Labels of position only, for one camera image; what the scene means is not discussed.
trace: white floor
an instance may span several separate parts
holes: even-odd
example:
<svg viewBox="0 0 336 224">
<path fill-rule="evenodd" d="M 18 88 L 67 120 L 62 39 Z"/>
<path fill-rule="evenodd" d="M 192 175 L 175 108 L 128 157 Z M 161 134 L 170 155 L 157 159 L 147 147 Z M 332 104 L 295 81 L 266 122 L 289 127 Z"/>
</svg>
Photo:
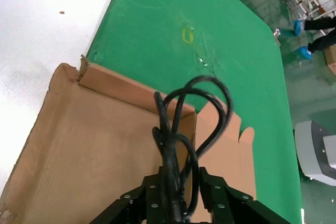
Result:
<svg viewBox="0 0 336 224">
<path fill-rule="evenodd" d="M 0 193 L 52 73 L 61 62 L 79 66 L 110 1 L 0 0 Z"/>
</svg>

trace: black pants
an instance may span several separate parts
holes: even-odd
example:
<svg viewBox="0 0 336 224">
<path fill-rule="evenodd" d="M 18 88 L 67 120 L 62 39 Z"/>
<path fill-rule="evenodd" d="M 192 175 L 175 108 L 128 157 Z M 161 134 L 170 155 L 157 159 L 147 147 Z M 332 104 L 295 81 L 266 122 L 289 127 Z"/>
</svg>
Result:
<svg viewBox="0 0 336 224">
<path fill-rule="evenodd" d="M 304 26 L 305 30 L 321 30 L 321 29 L 336 28 L 336 17 L 320 18 L 316 20 L 306 20 Z M 324 50 L 334 44 L 336 44 L 336 29 L 334 29 L 327 35 L 316 39 L 313 43 L 308 44 L 308 50 L 311 52 L 315 52 L 317 50 Z"/>
</svg>

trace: cardboard flap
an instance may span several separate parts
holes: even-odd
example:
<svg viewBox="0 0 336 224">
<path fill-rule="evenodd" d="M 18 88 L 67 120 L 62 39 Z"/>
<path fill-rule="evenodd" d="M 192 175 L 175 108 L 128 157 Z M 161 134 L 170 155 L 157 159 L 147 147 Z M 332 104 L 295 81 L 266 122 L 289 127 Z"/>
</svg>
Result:
<svg viewBox="0 0 336 224">
<path fill-rule="evenodd" d="M 218 123 L 218 112 L 208 102 L 197 115 L 196 149 L 208 138 Z M 239 137 L 241 118 L 233 113 L 231 121 L 218 141 L 200 158 L 199 166 L 204 166 L 208 173 L 225 179 L 230 187 L 245 192 L 256 199 L 256 184 L 253 161 L 253 128 L 247 128 Z M 201 195 L 193 222 L 211 221 L 204 209 Z"/>
<path fill-rule="evenodd" d="M 141 92 L 148 91 L 145 86 L 113 80 L 101 67 L 88 68 L 84 83 L 92 78 L 99 82 L 98 90 L 108 92 L 113 87 L 107 78 L 119 85 L 126 98 L 135 95 L 137 86 L 138 95 L 149 99 L 124 102 L 78 85 L 78 77 L 78 71 L 67 64 L 56 69 L 2 193 L 1 224 L 89 223 L 120 195 L 139 187 L 144 176 L 158 172 L 162 159 L 152 128 L 159 125 L 159 118 L 141 108 L 154 103 L 153 90 L 149 95 Z M 181 118 L 179 131 L 193 140 L 196 114 L 186 111 L 190 113 Z M 187 151 L 179 143 L 176 152 L 182 167 Z"/>
<path fill-rule="evenodd" d="M 87 67 L 81 67 L 81 69 L 84 73 L 81 74 L 80 85 L 157 113 L 153 102 L 154 89 L 94 63 L 89 63 Z M 177 100 L 174 99 L 168 106 L 167 113 L 170 119 L 174 116 L 176 103 Z M 183 105 L 182 116 L 193 112 L 192 106 Z"/>
</svg>

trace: black cable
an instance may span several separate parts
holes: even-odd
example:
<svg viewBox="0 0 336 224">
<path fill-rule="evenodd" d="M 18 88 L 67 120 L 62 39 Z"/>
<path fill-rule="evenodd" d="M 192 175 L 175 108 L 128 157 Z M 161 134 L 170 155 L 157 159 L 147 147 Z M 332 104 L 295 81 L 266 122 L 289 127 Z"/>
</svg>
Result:
<svg viewBox="0 0 336 224">
<path fill-rule="evenodd" d="M 217 97 L 211 95 L 210 93 L 193 88 L 193 86 L 200 82 L 212 82 L 216 84 L 221 92 L 223 93 L 226 103 L 227 103 L 227 112 L 225 113 L 220 101 Z M 192 142 L 183 134 L 177 132 L 178 126 L 181 119 L 183 103 L 185 97 L 188 94 L 195 94 L 204 97 L 206 100 L 211 102 L 218 112 L 218 123 L 215 127 L 215 130 L 210 134 L 210 136 L 200 145 L 200 147 L 195 151 Z M 172 128 L 170 128 L 169 124 L 169 117 L 167 115 L 167 107 L 169 106 L 170 102 L 179 97 L 175 109 L 175 114 L 173 118 Z M 191 194 L 191 201 L 189 204 L 188 209 L 183 209 L 183 220 L 188 222 L 191 215 L 194 213 L 197 201 L 198 201 L 198 188 L 199 188 L 199 169 L 198 169 L 198 158 L 203 156 L 206 151 L 218 140 L 220 135 L 225 131 L 227 128 L 228 122 L 230 121 L 232 115 L 232 100 L 229 95 L 228 89 L 226 86 L 221 83 L 217 78 L 213 76 L 199 76 L 191 81 L 189 81 L 184 88 L 175 90 L 168 94 L 164 100 L 162 100 L 161 95 L 159 92 L 154 94 L 156 106 L 158 108 L 159 117 L 160 117 L 160 129 L 154 127 L 153 129 L 153 136 L 158 145 L 158 148 L 161 152 L 163 162 L 163 168 L 165 170 L 166 181 L 171 183 L 169 185 L 169 199 L 176 204 L 176 202 L 181 201 L 184 199 L 184 184 L 186 178 L 188 177 L 190 171 L 192 172 L 192 194 Z M 179 165 L 177 163 L 176 157 L 176 141 L 182 142 L 189 154 L 189 157 L 186 160 L 185 167 L 183 168 L 180 176 L 179 173 Z M 175 198 L 176 191 L 180 192 L 179 198 Z"/>
</svg>

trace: yellow tape mark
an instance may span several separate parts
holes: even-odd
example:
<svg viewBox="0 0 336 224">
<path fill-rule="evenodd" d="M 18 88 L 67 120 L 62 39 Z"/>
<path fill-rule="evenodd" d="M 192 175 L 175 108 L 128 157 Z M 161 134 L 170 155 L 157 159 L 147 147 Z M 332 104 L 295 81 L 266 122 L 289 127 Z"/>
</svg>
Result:
<svg viewBox="0 0 336 224">
<path fill-rule="evenodd" d="M 192 44 L 194 42 L 194 31 L 184 27 L 182 30 L 182 40 L 188 44 Z"/>
</svg>

